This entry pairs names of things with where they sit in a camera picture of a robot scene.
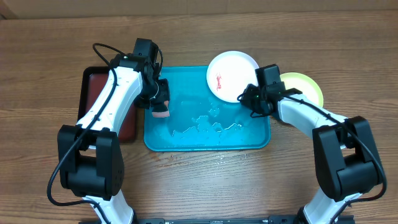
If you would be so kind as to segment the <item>dark green sponge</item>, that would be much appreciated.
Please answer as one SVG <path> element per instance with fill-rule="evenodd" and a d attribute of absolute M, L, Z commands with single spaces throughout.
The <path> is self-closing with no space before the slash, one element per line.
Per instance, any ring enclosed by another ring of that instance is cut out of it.
<path fill-rule="evenodd" d="M 170 116 L 169 101 L 154 103 L 152 105 L 152 116 L 155 118 L 167 118 Z"/>

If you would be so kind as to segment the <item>yellow-green plate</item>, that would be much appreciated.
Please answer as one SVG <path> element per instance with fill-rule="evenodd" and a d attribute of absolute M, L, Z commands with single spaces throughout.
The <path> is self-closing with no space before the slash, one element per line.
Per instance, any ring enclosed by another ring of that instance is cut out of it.
<path fill-rule="evenodd" d="M 287 72 L 280 75 L 286 89 L 296 88 L 300 90 L 310 101 L 323 107 L 324 98 L 321 88 L 310 77 L 297 72 Z"/>

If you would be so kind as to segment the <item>white pink-rimmed plate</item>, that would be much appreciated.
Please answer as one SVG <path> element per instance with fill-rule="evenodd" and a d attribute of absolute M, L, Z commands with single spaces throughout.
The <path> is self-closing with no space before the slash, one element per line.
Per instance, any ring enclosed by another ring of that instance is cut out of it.
<path fill-rule="evenodd" d="M 249 84 L 258 86 L 255 73 L 258 68 L 257 62 L 244 52 L 223 52 L 208 66 L 208 87 L 217 98 L 228 103 L 238 103 L 238 96 Z"/>

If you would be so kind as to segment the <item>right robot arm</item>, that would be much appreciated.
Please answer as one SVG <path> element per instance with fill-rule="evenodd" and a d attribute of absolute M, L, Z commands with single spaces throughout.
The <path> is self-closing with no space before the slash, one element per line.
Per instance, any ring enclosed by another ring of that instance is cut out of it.
<path fill-rule="evenodd" d="M 346 118 L 313 104 L 301 91 L 282 85 L 248 85 L 238 101 L 252 118 L 272 115 L 313 141 L 315 173 L 320 188 L 295 215 L 276 215 L 269 223 L 354 223 L 343 216 L 354 203 L 381 198 L 387 179 L 371 127 L 361 116 Z"/>

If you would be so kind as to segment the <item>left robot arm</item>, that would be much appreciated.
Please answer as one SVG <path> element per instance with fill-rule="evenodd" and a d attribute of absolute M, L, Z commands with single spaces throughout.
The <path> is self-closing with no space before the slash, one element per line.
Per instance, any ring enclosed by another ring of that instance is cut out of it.
<path fill-rule="evenodd" d="M 152 111 L 155 118 L 170 115 L 170 93 L 166 79 L 159 77 L 162 62 L 157 54 L 118 54 L 108 62 L 109 77 L 93 106 L 76 125 L 58 132 L 58 158 L 47 186 L 52 197 L 55 176 L 63 188 L 87 203 L 100 223 L 134 223 L 134 210 L 121 190 L 124 161 L 119 132 L 132 105 Z"/>

